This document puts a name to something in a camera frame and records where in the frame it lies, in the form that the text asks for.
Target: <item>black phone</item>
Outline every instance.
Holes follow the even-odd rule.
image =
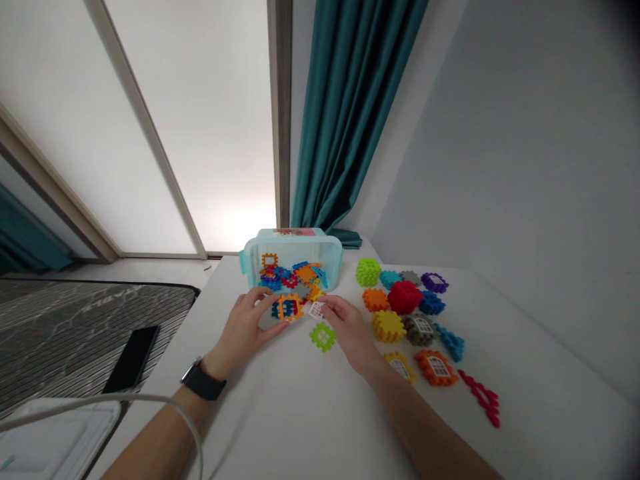
[[[131,333],[102,393],[130,389],[140,382],[159,331],[160,325],[154,325]]]

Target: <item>blue toy block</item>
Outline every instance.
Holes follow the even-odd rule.
[[[387,290],[391,290],[391,286],[397,281],[402,281],[402,277],[398,272],[392,270],[384,270],[380,272],[380,282]]]
[[[445,344],[453,361],[459,362],[462,360],[465,352],[465,341],[460,337],[456,337],[453,332],[441,327],[438,323],[434,323],[433,326],[440,333],[440,340]]]
[[[422,292],[419,308],[425,315],[440,315],[446,306],[447,304],[442,302],[434,292],[429,290]]]

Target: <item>smartwatch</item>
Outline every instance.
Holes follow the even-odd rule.
[[[227,381],[218,381],[207,375],[200,366],[201,362],[201,357],[196,358],[189,370],[180,379],[180,383],[204,400],[216,400]]]

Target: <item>forearm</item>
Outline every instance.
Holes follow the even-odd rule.
[[[422,478],[500,478],[382,357],[360,374],[382,403]]]

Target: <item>red toy block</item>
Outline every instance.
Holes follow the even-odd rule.
[[[410,281],[396,282],[387,297],[391,310],[399,315],[408,315],[420,305],[422,292]]]

